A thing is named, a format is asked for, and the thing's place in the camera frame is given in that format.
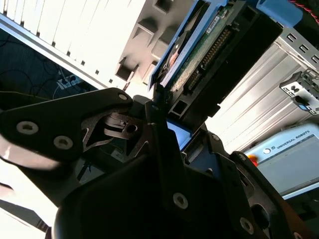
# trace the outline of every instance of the circuit board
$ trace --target circuit board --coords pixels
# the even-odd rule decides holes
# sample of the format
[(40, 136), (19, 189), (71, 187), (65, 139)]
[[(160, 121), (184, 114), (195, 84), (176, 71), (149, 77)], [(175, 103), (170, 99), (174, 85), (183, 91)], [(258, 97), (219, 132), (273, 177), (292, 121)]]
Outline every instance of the circuit board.
[(225, 23), (232, 11), (233, 9), (231, 6), (226, 6), (217, 14), (175, 77), (170, 88), (171, 92), (178, 91), (193, 74), (198, 64), (203, 60), (210, 47), (225, 27)]

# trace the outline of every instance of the cable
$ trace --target cable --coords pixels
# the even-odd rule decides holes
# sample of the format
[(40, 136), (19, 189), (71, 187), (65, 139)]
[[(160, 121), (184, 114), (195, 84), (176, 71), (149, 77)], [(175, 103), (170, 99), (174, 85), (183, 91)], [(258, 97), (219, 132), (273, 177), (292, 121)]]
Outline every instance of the cable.
[(289, 0), (289, 2), (307, 11), (315, 19), (316, 23), (319, 25), (319, 18), (314, 14), (314, 12), (310, 8), (306, 7), (305, 5), (301, 3), (296, 2), (295, 0)]
[(25, 94), (25, 93), (21, 93), (21, 92), (17, 92), (17, 91), (0, 91), (0, 93), (12, 93), (12, 94), (19, 94), (19, 95), (23, 95), (23, 96), (32, 96), (32, 97), (36, 97), (36, 98), (46, 100), (46, 101), (50, 100), (48, 98), (44, 98), (44, 97), (40, 97), (40, 96), (33, 96), (33, 95), (29, 95), (29, 94)]
[(54, 96), (55, 96), (55, 94), (56, 94), (56, 92), (58, 91), (59, 88), (60, 88), (59, 86), (56, 87), (56, 89), (55, 89), (55, 91), (54, 91), (54, 93), (53, 93), (53, 96), (52, 96), (52, 99), (53, 99), (53, 100), (54, 100)]
[(43, 61), (42, 63), (43, 63), (43, 68), (44, 68), (44, 71), (48, 74), (48, 75), (50, 75), (50, 76), (56, 76), (57, 74), (58, 74), (58, 72), (56, 72), (56, 73), (50, 73), (50, 72), (48, 72), (48, 70), (46, 69), (46, 67), (45, 67), (45, 63), (46, 63), (47, 61)]
[[(62, 74), (62, 76), (63, 76), (63, 79), (64, 79), (66, 82), (68, 82), (68, 80), (66, 79), (66, 77), (65, 77), (65, 75), (64, 75), (64, 73), (63, 73), (62, 67), (59, 66), (59, 68), (60, 68), (60, 72), (61, 72), (61, 74)], [(80, 93), (80, 91), (79, 91), (77, 88), (75, 88), (74, 85), (72, 85), (72, 82), (71, 82), (71, 81), (70, 81), (70, 85), (71, 85), (78, 93)]]
[(8, 73), (8, 72), (14, 72), (14, 71), (20, 72), (20, 73), (24, 74), (24, 75), (27, 77), (27, 79), (29, 80), (29, 82), (30, 82), (30, 84), (31, 84), (31, 89), (30, 89), (30, 94), (31, 94), (31, 90), (33, 90), (34, 84), (33, 84), (32, 80), (30, 79), (30, 77), (29, 77), (24, 71), (14, 70), (14, 69), (12, 69), (12, 70), (7, 70), (7, 71), (3, 71), (2, 73), (0, 73), (0, 76), (3, 75), (3, 74), (6, 74), (6, 73)]
[(0, 45), (0, 47), (3, 47), (4, 45), (6, 45), (8, 43), (9, 38), (10, 38), (10, 35), (7, 37), (6, 40), (2, 40), (4, 41), (4, 44)]

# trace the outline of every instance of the gray metal panel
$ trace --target gray metal panel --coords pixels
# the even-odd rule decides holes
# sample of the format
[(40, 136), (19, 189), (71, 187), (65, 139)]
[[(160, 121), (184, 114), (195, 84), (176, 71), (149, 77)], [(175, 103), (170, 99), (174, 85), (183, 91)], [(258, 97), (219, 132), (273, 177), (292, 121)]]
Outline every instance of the gray metal panel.
[(247, 149), (282, 127), (307, 119), (279, 84), (305, 69), (273, 44), (206, 121), (207, 128), (223, 140), (226, 151)]

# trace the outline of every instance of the black plastic part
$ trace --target black plastic part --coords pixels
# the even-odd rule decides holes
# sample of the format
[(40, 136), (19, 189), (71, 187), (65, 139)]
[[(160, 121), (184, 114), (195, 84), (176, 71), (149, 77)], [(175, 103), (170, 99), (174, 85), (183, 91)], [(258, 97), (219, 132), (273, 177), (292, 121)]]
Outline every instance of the black plastic part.
[[(126, 100), (121, 99), (119, 95), (125, 96)], [(70, 96), (2, 112), (0, 132), (14, 144), (61, 163), (72, 162), (77, 160), (88, 146), (98, 145), (97, 141), (110, 139), (106, 135), (95, 138), (97, 135), (93, 130), (101, 118), (115, 112), (126, 112), (132, 103), (132, 99), (125, 92), (116, 88)], [(38, 132), (32, 135), (19, 133), (16, 125), (21, 121), (36, 123)], [(60, 135), (67, 136), (73, 141), (72, 148), (61, 150), (54, 145), (54, 139)], [(94, 143), (87, 146), (89, 140)]]
[(261, 205), (265, 210), (263, 213), (267, 213), (270, 238), (293, 239), (295, 238), (294, 232), (300, 234), (302, 238), (316, 238), (245, 154), (235, 151), (230, 155), (230, 160), (236, 164), (238, 170), (247, 177), (248, 182), (254, 188), (253, 194), (247, 195), (250, 207)]
[[(232, 182), (240, 183), (234, 163), (221, 155), (216, 155), (214, 160), (218, 178), (185, 166), (193, 199), (185, 211), (192, 211), (191, 221), (165, 210), (157, 163), (144, 155), (113, 175), (101, 176), (70, 194), (57, 213), (53, 238), (93, 239), (103, 235), (105, 238), (193, 239), (214, 235), (266, 239), (253, 223), (244, 192), (240, 186), (237, 189), (231, 186)], [(234, 171), (230, 173), (227, 166)], [(253, 223), (253, 236), (242, 229), (240, 217)]]

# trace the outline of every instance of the black cable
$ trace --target black cable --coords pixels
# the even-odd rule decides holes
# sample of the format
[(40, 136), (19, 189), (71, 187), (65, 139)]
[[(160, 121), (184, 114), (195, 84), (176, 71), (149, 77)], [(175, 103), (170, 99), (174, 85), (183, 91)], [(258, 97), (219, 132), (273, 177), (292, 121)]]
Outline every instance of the black cable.
[(50, 73), (50, 72), (46, 69), (46, 67), (45, 67), (46, 61), (43, 61), (42, 63), (43, 63), (44, 71), (45, 71), (48, 75), (50, 75), (50, 76), (56, 76), (56, 75), (58, 74), (58, 72), (56, 72), (56, 73)]
[(0, 76), (6, 74), (8, 72), (20, 72), (20, 73), (24, 74), (26, 76), (26, 78), (29, 80), (30, 84), (31, 84), (31, 89), (30, 89), (30, 95), (31, 95), (31, 90), (33, 90), (33, 87), (34, 87), (34, 84), (33, 84), (32, 80), (31, 80), (31, 78), (24, 71), (15, 70), (15, 69), (3, 71), (2, 73), (0, 73)]
[(10, 35), (7, 37), (6, 40), (2, 40), (4, 41), (4, 44), (0, 45), (0, 47), (3, 47), (4, 45), (6, 45), (8, 43), (9, 38), (10, 38)]

